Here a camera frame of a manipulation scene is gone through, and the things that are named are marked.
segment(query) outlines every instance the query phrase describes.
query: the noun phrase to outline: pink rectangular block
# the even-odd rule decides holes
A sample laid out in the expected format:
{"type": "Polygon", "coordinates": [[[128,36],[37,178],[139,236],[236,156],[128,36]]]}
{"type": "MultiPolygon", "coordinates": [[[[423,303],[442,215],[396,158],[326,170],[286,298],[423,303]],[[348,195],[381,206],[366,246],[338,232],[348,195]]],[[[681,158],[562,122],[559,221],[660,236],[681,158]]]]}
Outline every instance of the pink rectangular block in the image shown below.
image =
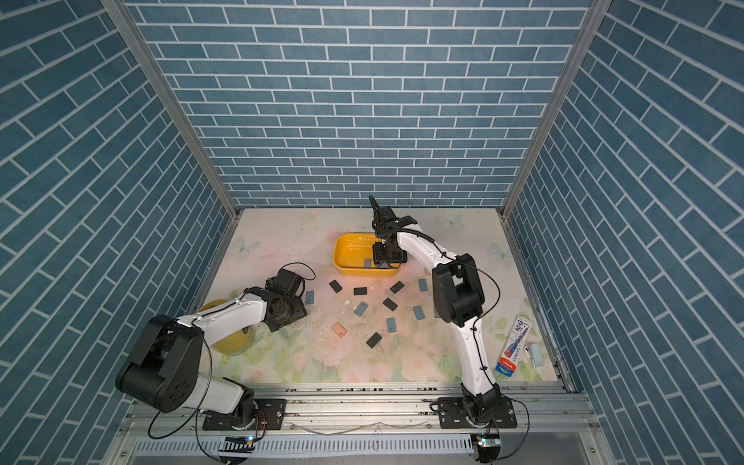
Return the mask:
{"type": "Polygon", "coordinates": [[[334,324],[331,327],[331,329],[333,330],[334,333],[336,333],[336,334],[339,335],[339,338],[342,338],[342,337],[346,336],[346,330],[344,329],[343,326],[341,326],[340,323],[334,324]]]}

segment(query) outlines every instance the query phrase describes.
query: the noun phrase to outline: metal vent grille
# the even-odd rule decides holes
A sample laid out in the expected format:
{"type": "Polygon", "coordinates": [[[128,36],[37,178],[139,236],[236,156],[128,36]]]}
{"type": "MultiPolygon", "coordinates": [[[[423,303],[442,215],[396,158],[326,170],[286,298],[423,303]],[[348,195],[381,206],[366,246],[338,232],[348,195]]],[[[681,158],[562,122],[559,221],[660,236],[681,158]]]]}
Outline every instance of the metal vent grille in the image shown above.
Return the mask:
{"type": "MultiPolygon", "coordinates": [[[[469,434],[344,434],[334,437],[316,437],[307,434],[267,437],[256,444],[251,454],[229,452],[237,447],[224,443],[224,437],[202,439],[202,447],[216,455],[226,444],[223,456],[255,458],[308,458],[369,454],[456,454],[472,453],[469,434]]],[[[134,451],[137,456],[198,456],[202,454],[193,437],[152,440],[141,437],[134,451]]]]}

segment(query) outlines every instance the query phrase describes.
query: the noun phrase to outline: table surface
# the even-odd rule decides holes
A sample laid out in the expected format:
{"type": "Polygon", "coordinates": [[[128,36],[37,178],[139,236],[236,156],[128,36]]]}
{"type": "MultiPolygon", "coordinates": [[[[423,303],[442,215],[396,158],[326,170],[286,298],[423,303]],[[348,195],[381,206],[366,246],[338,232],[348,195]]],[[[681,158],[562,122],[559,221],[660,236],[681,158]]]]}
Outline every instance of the table surface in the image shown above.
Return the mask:
{"type": "MultiPolygon", "coordinates": [[[[501,300],[484,318],[485,353],[493,368],[516,316],[526,315],[535,321],[498,214],[495,210],[460,208],[401,208],[395,213],[414,217],[424,232],[451,253],[471,254],[476,265],[498,281],[501,300]]],[[[214,376],[250,385],[460,382],[462,370],[452,328],[434,317],[431,270],[411,259],[392,278],[361,278],[342,276],[333,266],[336,239],[347,232],[372,232],[371,221],[371,209],[362,208],[243,211],[207,301],[234,298],[246,287],[263,286],[283,264],[299,261],[313,267],[318,276],[307,281],[315,302],[306,305],[306,318],[274,333],[263,323],[255,325],[251,345],[241,354],[223,356],[212,350],[214,376]],[[426,279],[428,291],[420,291],[419,279],[426,279]],[[335,293],[329,286],[332,280],[343,290],[335,293]],[[405,286],[394,294],[389,288],[399,280],[405,286]],[[367,295],[353,294],[354,287],[364,286],[367,295]],[[382,305],[386,298],[398,304],[394,312],[382,305]],[[360,302],[369,305],[362,317],[353,311],[360,302]],[[413,311],[417,305],[425,315],[420,321],[413,311]],[[395,333],[388,333],[387,318],[395,318],[395,333]],[[347,331],[342,338],[331,330],[337,322],[347,331]],[[379,333],[382,341],[370,349],[366,341],[374,333],[379,333]]],[[[310,275],[302,266],[289,268],[310,275]]],[[[487,310],[498,291],[484,276],[481,283],[487,310]]],[[[536,324],[527,343],[541,347],[542,367],[532,366],[523,354],[514,375],[507,378],[495,373],[496,381],[557,379],[536,324]]]]}

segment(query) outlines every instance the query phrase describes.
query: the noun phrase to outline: aluminum frame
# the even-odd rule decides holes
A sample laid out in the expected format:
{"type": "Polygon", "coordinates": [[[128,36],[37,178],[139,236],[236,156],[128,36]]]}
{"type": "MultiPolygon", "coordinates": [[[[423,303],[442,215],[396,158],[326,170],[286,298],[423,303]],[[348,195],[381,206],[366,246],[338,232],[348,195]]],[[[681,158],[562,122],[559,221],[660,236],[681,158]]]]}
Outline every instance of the aluminum frame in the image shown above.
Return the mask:
{"type": "MultiPolygon", "coordinates": [[[[598,449],[596,435],[600,425],[585,394],[567,394],[562,387],[552,382],[525,386],[503,385],[502,391],[509,397],[521,400],[530,411],[530,432],[578,432],[586,433],[587,447],[598,449]]],[[[411,387],[410,383],[370,383],[369,385],[286,385],[261,386],[256,389],[259,398],[281,397],[286,399],[283,428],[270,434],[289,437],[302,434],[302,428],[320,432],[339,432],[362,427],[355,434],[469,434],[482,432],[482,429],[463,427],[462,429],[442,430],[439,428],[437,414],[430,410],[429,403],[438,397],[461,395],[455,383],[420,383],[411,387]],[[373,425],[383,422],[385,425],[373,425]]],[[[527,415],[525,409],[515,403],[518,426],[504,430],[504,433],[525,433],[527,415]]],[[[172,431],[190,414],[180,408],[169,414],[160,414],[153,426],[153,434],[160,435],[172,431]]],[[[155,409],[141,403],[132,405],[121,426],[114,444],[106,456],[104,464],[126,464],[136,441],[147,436],[155,409]]],[[[194,434],[193,425],[184,427],[174,437],[190,437],[194,434]]],[[[225,432],[204,432],[199,427],[202,442],[215,440],[225,432]]]]}
{"type": "Polygon", "coordinates": [[[514,231],[512,230],[509,220],[501,218],[501,227],[504,229],[504,234],[507,237],[509,250],[511,250],[514,264],[516,265],[517,271],[519,271],[519,276],[522,277],[522,283],[527,291],[527,298],[530,299],[530,303],[532,304],[532,310],[535,319],[537,320],[537,326],[540,328],[543,341],[545,341],[545,348],[548,349],[551,361],[557,365],[558,374],[565,386],[566,392],[577,392],[576,385],[571,379],[571,372],[568,370],[566,360],[560,353],[555,333],[545,319],[545,313],[542,302],[537,293],[537,288],[535,287],[535,282],[532,279],[532,275],[527,267],[525,257],[522,255],[522,251],[519,248],[519,244],[516,242],[516,237],[514,236],[514,231]]]}
{"type": "Polygon", "coordinates": [[[142,68],[142,72],[144,72],[145,77],[163,104],[165,111],[168,112],[179,134],[191,150],[191,155],[193,155],[196,162],[202,168],[202,171],[204,171],[209,184],[214,189],[217,197],[219,197],[230,218],[236,219],[239,211],[235,201],[222,183],[222,179],[219,177],[214,164],[212,164],[212,160],[209,159],[209,155],[207,155],[201,139],[199,139],[193,126],[191,126],[191,122],[184,113],[178,98],[176,98],[176,94],[165,79],[165,75],[160,69],[153,51],[147,46],[142,32],[135,24],[129,8],[126,7],[123,0],[101,0],[101,4],[106,9],[119,34],[121,34],[121,38],[124,39],[126,46],[129,47],[129,51],[132,52],[140,68],[142,68]]]}
{"type": "Polygon", "coordinates": [[[560,110],[561,105],[563,105],[563,101],[565,100],[566,95],[568,95],[568,91],[571,90],[571,84],[579,73],[581,63],[586,57],[586,52],[589,50],[591,41],[594,40],[594,36],[597,35],[597,31],[600,28],[600,24],[602,24],[602,20],[604,19],[605,13],[607,13],[610,3],[612,3],[612,0],[594,0],[584,16],[581,29],[579,29],[579,35],[576,38],[576,43],[574,43],[574,46],[571,47],[571,51],[568,53],[568,58],[566,58],[556,88],[553,91],[553,94],[551,94],[548,105],[545,106],[545,113],[540,120],[540,125],[532,136],[532,141],[530,142],[530,146],[527,148],[525,158],[516,172],[511,189],[509,189],[509,192],[507,193],[504,207],[501,209],[504,218],[508,218],[514,210],[519,194],[525,187],[525,182],[527,182],[527,178],[530,176],[532,167],[535,166],[535,162],[537,161],[537,157],[540,155],[542,146],[545,145],[545,140],[548,138],[548,133],[553,128],[553,123],[558,116],[558,111],[560,110]]]}

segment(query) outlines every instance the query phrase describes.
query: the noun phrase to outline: product box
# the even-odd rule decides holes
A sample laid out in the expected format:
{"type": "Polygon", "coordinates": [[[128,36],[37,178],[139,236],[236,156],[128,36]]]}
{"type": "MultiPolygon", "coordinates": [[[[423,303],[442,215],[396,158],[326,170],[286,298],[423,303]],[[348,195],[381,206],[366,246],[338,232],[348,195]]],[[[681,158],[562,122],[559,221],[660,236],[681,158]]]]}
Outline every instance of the product box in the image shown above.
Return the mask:
{"type": "Polygon", "coordinates": [[[496,371],[505,374],[506,376],[512,376],[514,374],[516,371],[516,363],[519,361],[519,356],[525,349],[527,333],[530,332],[531,327],[532,321],[522,315],[516,316],[512,332],[507,338],[507,343],[504,346],[504,350],[501,352],[501,357],[498,359],[496,371]]]}

